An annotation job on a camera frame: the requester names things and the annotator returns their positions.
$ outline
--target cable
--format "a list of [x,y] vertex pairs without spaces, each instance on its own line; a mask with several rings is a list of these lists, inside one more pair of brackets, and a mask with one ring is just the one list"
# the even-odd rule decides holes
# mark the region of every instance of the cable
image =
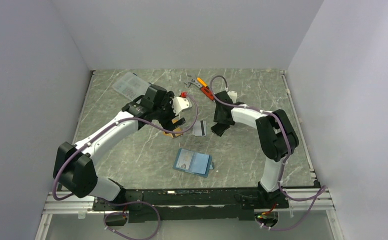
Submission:
[[210,80],[210,84],[209,84],[209,87],[210,87],[210,91],[211,91],[211,94],[213,95],[214,99],[216,101],[218,101],[219,103],[223,104],[223,105],[226,105],[226,106],[229,106],[229,107],[233,107],[233,108],[246,108],[246,109],[251,109],[251,110],[254,110],[256,112],[259,112],[259,113],[263,113],[263,114],[267,114],[267,115],[270,115],[272,116],[275,121],[278,123],[278,126],[281,130],[281,133],[282,133],[282,136],[284,138],[284,141],[285,141],[285,144],[287,146],[287,149],[288,149],[288,152],[287,152],[287,155],[285,156],[285,158],[282,160],[282,167],[281,167],[281,171],[279,172],[279,176],[278,176],[278,187],[279,187],[279,190],[281,191],[281,193],[293,200],[293,201],[296,201],[296,202],[303,202],[303,201],[307,201],[307,200],[311,200],[313,199],[312,201],[312,204],[310,205],[309,209],[307,210],[307,212],[304,214],[304,216],[296,223],[294,224],[293,226],[291,227],[288,227],[288,228],[283,228],[283,229],[271,229],[271,228],[268,228],[269,230],[273,230],[273,231],[287,231],[287,230],[291,230],[293,228],[295,228],[296,226],[298,226],[305,218],[305,216],[307,216],[309,213],[310,213],[310,210],[314,204],[314,202],[316,201],[317,197],[320,196],[325,190],[326,190],[326,186],[323,185],[315,195],[311,196],[311,197],[306,197],[306,198],[295,198],[295,197],[291,197],[289,196],[286,191],[282,188],[282,185],[281,185],[281,181],[282,181],[282,176],[284,174],[284,170],[285,170],[285,165],[286,165],[286,162],[288,161],[288,158],[291,156],[291,146],[289,145],[289,141],[288,141],[288,137],[286,135],[286,132],[285,132],[285,129],[284,129],[284,126],[282,125],[281,123],[281,120],[278,118],[278,116],[276,116],[274,113],[272,113],[271,111],[263,111],[263,110],[260,110],[259,108],[257,107],[253,107],[253,106],[239,106],[239,105],[234,105],[234,104],[229,104],[229,103],[225,103],[223,101],[221,101],[220,99],[218,99],[216,97],[216,95],[214,94],[213,92],[213,88],[212,88],[212,85],[213,85],[213,81],[216,79],[216,78],[222,78],[223,81],[225,82],[225,86],[226,86],[226,90],[228,88],[228,82],[226,81],[226,78],[222,75],[217,75],[217,76],[214,76],[211,80]]
[[[118,124],[121,124],[122,122],[126,122],[126,121],[132,121],[132,120],[135,120],[135,121],[139,121],[139,122],[143,122],[143,123],[145,123],[145,124],[148,124],[148,125],[151,125],[151,126],[153,126],[154,128],[156,128],[156,129],[158,129],[158,130],[161,130],[161,131],[163,131],[163,132],[165,132],[165,133],[168,133],[168,134],[182,134],[182,133],[185,133],[185,132],[187,132],[188,130],[190,130],[193,126],[194,126],[194,124],[195,124],[195,122],[197,121],[197,118],[198,118],[198,105],[197,105],[197,103],[195,102],[195,99],[193,98],[193,97],[191,97],[190,95],[186,95],[191,101],[192,101],[192,103],[194,104],[194,106],[195,106],[195,117],[194,117],[194,121],[192,122],[192,124],[188,127],[188,128],[186,128],[186,129],[184,129],[184,130],[182,130],[182,131],[170,131],[170,130],[166,130],[166,129],[164,129],[164,128],[162,128],[162,127],[160,127],[160,126],[158,126],[158,125],[155,125],[155,124],[153,124],[152,122],[150,122],[150,121],[147,121],[147,120],[144,120],[144,119],[141,119],[141,118],[138,118],[138,117],[127,117],[127,118],[124,118],[124,119],[120,119],[120,120],[118,120],[117,122],[118,122]],[[106,132],[108,132],[110,129],[112,129],[113,127],[115,127],[116,126],[116,123],[112,123],[112,124],[110,124],[110,125],[108,125],[107,127],[105,127],[101,132],[99,132],[97,135],[95,135],[91,140],[90,140],[90,142],[87,142],[86,144],[84,144],[83,146],[81,146],[79,149],[77,149],[65,162],[64,162],[64,164],[61,166],[61,168],[58,170],[58,173],[57,173],[57,175],[55,176],[55,179],[54,179],[54,182],[53,182],[53,185],[52,185],[52,196],[53,196],[53,198],[56,200],[56,201],[61,201],[61,200],[64,200],[64,199],[66,199],[66,198],[68,198],[68,197],[70,197],[70,196],[72,196],[73,195],[73,193],[70,193],[70,194],[68,194],[68,195],[66,195],[66,196],[64,196],[64,197],[58,197],[57,196],[57,184],[58,184],[58,180],[60,179],[60,176],[61,176],[61,174],[63,173],[63,171],[64,171],[64,169],[67,167],[67,165],[72,161],[72,159],[74,159],[80,152],[82,152],[84,149],[86,149],[87,147],[88,147],[88,144],[90,145],[90,143],[93,143],[94,141],[96,141],[99,137],[101,137],[102,135],[104,135]],[[123,215],[123,216],[126,216],[127,214],[126,213],[124,213],[124,212],[112,212],[112,213],[110,213],[110,214],[107,214],[105,217],[104,217],[104,225],[105,225],[105,229],[107,229],[107,230],[110,230],[110,231],[112,231],[113,233],[115,233],[115,234],[117,234],[117,235],[119,235],[119,236],[121,236],[121,237],[123,237],[123,238],[126,238],[126,239],[129,239],[129,240],[148,240],[148,239],[151,239],[152,237],[154,237],[156,234],[157,234],[157,232],[158,232],[158,230],[159,230],[159,228],[160,228],[160,214],[159,214],[159,212],[158,212],[158,210],[153,206],[153,205],[151,205],[151,204],[149,204],[149,203],[147,203],[147,202],[144,202],[144,201],[131,201],[131,202],[126,202],[126,203],[121,203],[121,204],[115,204],[115,203],[111,203],[111,202],[109,202],[109,201],[107,201],[107,200],[105,200],[105,199],[103,199],[107,204],[109,204],[109,205],[113,205],[113,206],[127,206],[127,205],[129,205],[129,204],[144,204],[144,205],[148,205],[148,206],[150,206],[151,208],[153,208],[153,210],[156,212],[156,214],[157,214],[157,228],[155,229],[155,231],[150,235],[150,236],[148,236],[148,237],[146,237],[146,238],[142,238],[142,239],[136,239],[136,238],[131,238],[131,237],[129,237],[129,236],[126,236],[126,235],[124,235],[124,234],[122,234],[121,232],[118,232],[118,231],[116,231],[116,230],[114,230],[114,229],[111,229],[109,226],[107,226],[107,224],[106,224],[106,219],[109,217],[109,216],[112,216],[112,215]]]
[[[139,121],[139,122],[143,122],[145,124],[148,124],[148,125],[151,125],[153,127],[155,127],[156,129],[158,130],[161,130],[165,133],[168,133],[168,134],[182,134],[182,133],[185,133],[187,132],[188,130],[190,130],[195,122],[197,121],[197,117],[198,117],[198,106],[197,106],[197,103],[195,102],[194,98],[191,97],[190,95],[186,95],[193,103],[194,103],[194,106],[195,106],[195,118],[194,118],[194,121],[192,122],[192,124],[187,128],[187,129],[184,129],[182,131],[170,131],[170,130],[166,130],[160,126],[157,126],[155,124],[153,124],[152,122],[150,121],[147,121],[145,119],[141,119],[141,118],[138,118],[138,117],[127,117],[127,118],[124,118],[124,119],[120,119],[118,120],[117,122],[119,124],[121,124],[122,122],[126,122],[126,121],[131,121],[131,120],[136,120],[136,121]],[[66,196],[63,196],[63,197],[58,197],[57,196],[57,185],[58,185],[58,180],[60,179],[60,176],[61,174],[63,173],[64,169],[67,167],[67,165],[72,161],[72,159],[74,159],[80,152],[82,152],[83,150],[85,150],[85,148],[88,147],[88,144],[90,143],[93,143],[94,141],[96,141],[98,138],[100,138],[103,134],[105,134],[106,132],[108,132],[110,129],[112,129],[113,127],[116,126],[116,123],[111,123],[110,125],[108,125],[107,127],[105,127],[101,132],[99,132],[97,135],[95,135],[89,142],[85,143],[84,145],[82,145],[79,149],[77,149],[64,163],[63,165],[61,166],[61,168],[58,170],[58,173],[57,175],[55,176],[55,179],[54,179],[54,182],[52,184],[52,196],[53,198],[56,200],[56,201],[61,201],[61,200],[64,200],[70,196],[73,195],[73,193],[70,193]]]
[[159,214],[157,208],[155,208],[153,205],[151,205],[151,204],[149,204],[149,203],[147,203],[147,202],[145,202],[145,201],[130,201],[130,202],[125,202],[125,203],[115,204],[115,203],[111,203],[111,202],[109,202],[109,201],[107,201],[107,200],[105,200],[105,199],[103,199],[103,198],[101,198],[101,199],[102,199],[103,201],[105,201],[107,204],[112,205],[112,206],[116,206],[116,207],[118,207],[118,206],[127,206],[127,205],[130,205],[130,204],[144,204],[144,205],[148,205],[148,206],[150,206],[150,207],[155,211],[155,213],[157,214],[157,227],[156,227],[156,229],[154,230],[154,232],[153,232],[150,236],[148,236],[148,237],[146,237],[146,238],[140,238],[140,239],[131,238],[131,237],[126,236],[126,235],[124,235],[123,233],[121,233],[121,232],[119,232],[119,231],[116,231],[116,230],[114,230],[114,229],[111,229],[109,226],[107,226],[106,220],[107,220],[107,218],[108,218],[109,216],[123,215],[123,216],[126,217],[127,214],[124,213],[124,212],[118,212],[118,211],[116,211],[116,212],[112,212],[112,213],[107,214],[107,215],[104,217],[104,220],[103,220],[104,226],[105,226],[105,228],[104,228],[105,230],[109,230],[109,231],[111,231],[111,232],[113,232],[113,233],[115,233],[115,234],[117,234],[117,235],[119,235],[119,236],[121,236],[121,237],[123,237],[123,238],[129,239],[129,240],[148,240],[148,239],[151,239],[152,237],[154,237],[154,236],[157,234],[158,230],[160,229],[160,225],[161,225],[160,214]]
[[235,193],[234,194],[234,199],[238,203],[241,202],[241,197],[245,197],[245,198],[248,198],[248,199],[257,199],[257,198],[259,198],[258,196],[247,196],[247,195],[243,195],[243,194],[240,194],[240,193]]
[[264,211],[261,214],[262,215],[270,214],[273,211],[273,209],[275,209],[275,207],[276,207],[276,202],[273,204],[272,208],[269,211]]

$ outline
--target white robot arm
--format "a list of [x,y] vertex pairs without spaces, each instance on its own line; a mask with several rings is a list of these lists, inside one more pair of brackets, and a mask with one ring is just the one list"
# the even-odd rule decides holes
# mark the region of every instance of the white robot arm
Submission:
[[[242,123],[255,128],[259,135],[263,153],[266,155],[263,176],[258,185],[259,191],[262,190],[263,193],[263,201],[272,202],[274,198],[284,198],[279,192],[278,180],[283,164],[281,158],[288,153],[288,148],[275,119],[260,111],[246,108],[247,105],[242,102],[235,103],[235,92],[227,92],[225,90],[215,94],[215,96],[226,104],[238,105],[240,107],[231,107],[216,101],[214,114],[214,122],[216,124],[211,127],[212,132],[221,136],[230,125],[235,123]],[[285,111],[279,109],[268,112],[275,114],[281,121],[292,154],[299,141]]]
[[172,91],[151,85],[145,95],[134,99],[122,108],[108,124],[87,138],[71,145],[64,142],[57,150],[53,177],[69,157],[80,151],[62,170],[57,181],[77,197],[90,195],[107,201],[125,202],[123,186],[95,173],[95,165],[123,138],[141,129],[146,122],[158,120],[163,129],[172,131],[185,123],[181,118],[172,120],[191,105],[185,97],[174,96]]

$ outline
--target small tool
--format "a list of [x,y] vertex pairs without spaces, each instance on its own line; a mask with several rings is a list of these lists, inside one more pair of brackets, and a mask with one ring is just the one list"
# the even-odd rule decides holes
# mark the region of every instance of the small tool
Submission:
[[191,84],[194,84],[197,86],[211,101],[214,101],[214,97],[211,94],[210,88],[207,86],[207,84],[201,80],[201,78],[197,77],[196,75],[186,75],[188,77],[188,80],[185,82],[185,84],[190,87]]

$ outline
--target white enclosure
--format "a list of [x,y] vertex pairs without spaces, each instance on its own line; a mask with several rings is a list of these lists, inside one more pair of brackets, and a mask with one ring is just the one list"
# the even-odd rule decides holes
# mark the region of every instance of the white enclosure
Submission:
[[52,0],[92,69],[283,68],[323,0]]
[[326,0],[288,74],[346,239],[388,239],[388,1]]
[[0,1],[0,239],[33,239],[89,70],[50,1]]
[[0,1],[0,239],[35,237],[89,70],[145,68],[288,70],[345,238],[388,240],[388,0]]

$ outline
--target floor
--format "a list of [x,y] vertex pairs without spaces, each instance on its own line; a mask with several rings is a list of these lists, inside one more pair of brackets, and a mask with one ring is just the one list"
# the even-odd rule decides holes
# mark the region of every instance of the floor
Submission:
[[[210,127],[214,124],[215,104],[198,88],[187,88],[183,83],[187,73],[196,74],[206,83],[215,75],[225,76],[229,90],[238,93],[239,101],[263,110],[285,110],[298,135],[278,69],[112,69],[94,72],[76,141],[109,122],[129,102],[111,87],[128,71],[176,94],[188,91],[198,103],[198,119],[207,123],[207,135],[194,136],[189,131],[172,139],[153,127],[145,126],[123,139],[95,168],[99,176],[111,178],[127,189],[254,187],[260,180],[265,156],[256,130],[235,124],[222,137],[213,134]],[[219,92],[223,89],[223,82],[216,80],[213,87],[215,92]],[[193,120],[194,113],[194,110],[182,113],[186,126]],[[179,148],[210,154],[215,169],[207,178],[174,170],[172,166]],[[313,185],[302,142],[285,169],[283,185]]]

